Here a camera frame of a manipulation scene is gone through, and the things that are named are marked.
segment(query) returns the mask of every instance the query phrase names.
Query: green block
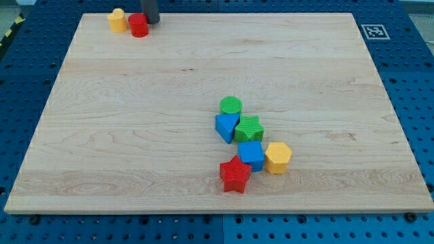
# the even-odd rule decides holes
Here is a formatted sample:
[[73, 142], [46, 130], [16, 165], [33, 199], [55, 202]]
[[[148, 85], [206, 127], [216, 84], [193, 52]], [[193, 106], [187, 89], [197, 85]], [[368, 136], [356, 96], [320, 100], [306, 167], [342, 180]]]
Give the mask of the green block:
[[243, 104], [234, 96], [227, 96], [220, 101], [220, 112], [224, 115], [241, 113]]
[[262, 141], [264, 127], [259, 124], [259, 116], [241, 116], [239, 124], [235, 127], [233, 140], [236, 142]]

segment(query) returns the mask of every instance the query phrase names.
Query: wooden board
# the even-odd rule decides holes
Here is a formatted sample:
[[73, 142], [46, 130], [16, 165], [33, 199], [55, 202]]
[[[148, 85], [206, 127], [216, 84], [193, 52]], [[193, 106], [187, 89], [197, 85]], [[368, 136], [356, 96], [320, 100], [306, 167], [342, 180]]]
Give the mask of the wooden board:
[[[162, 14], [149, 36], [84, 14], [7, 201], [10, 214], [427, 212], [433, 202], [351, 14]], [[222, 191], [233, 95], [283, 175]]]

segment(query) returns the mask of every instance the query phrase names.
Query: blue pegboard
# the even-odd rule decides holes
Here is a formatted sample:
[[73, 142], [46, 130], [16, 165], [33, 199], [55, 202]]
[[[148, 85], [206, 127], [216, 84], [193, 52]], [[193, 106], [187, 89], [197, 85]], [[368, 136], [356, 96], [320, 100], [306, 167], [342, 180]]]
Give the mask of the blue pegboard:
[[[422, 174], [434, 184], [434, 58], [396, 0], [159, 0], [162, 12], [351, 12]], [[0, 62], [2, 209], [82, 13], [140, 11], [139, 0], [39, 0]], [[9, 216], [0, 243], [434, 242], [434, 213], [397, 215]]]

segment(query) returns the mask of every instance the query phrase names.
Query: blue cube block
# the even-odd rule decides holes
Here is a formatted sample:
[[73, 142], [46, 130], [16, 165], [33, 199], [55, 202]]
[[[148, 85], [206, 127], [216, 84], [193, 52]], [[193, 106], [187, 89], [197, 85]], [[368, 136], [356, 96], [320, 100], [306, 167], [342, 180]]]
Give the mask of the blue cube block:
[[243, 163], [252, 166], [252, 172], [262, 171], [265, 156], [259, 141], [238, 143], [238, 156]]
[[230, 144], [233, 140], [235, 126], [239, 123], [239, 114], [217, 115], [216, 131], [222, 136], [223, 140]]

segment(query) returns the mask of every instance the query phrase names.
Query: yellow hexagon block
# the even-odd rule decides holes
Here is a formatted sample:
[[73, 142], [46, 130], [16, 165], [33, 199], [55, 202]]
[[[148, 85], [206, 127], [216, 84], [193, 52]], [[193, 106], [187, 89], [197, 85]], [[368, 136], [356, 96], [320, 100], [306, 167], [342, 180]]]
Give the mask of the yellow hexagon block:
[[292, 151], [285, 142], [270, 142], [265, 151], [265, 168], [270, 174], [283, 174], [291, 155]]

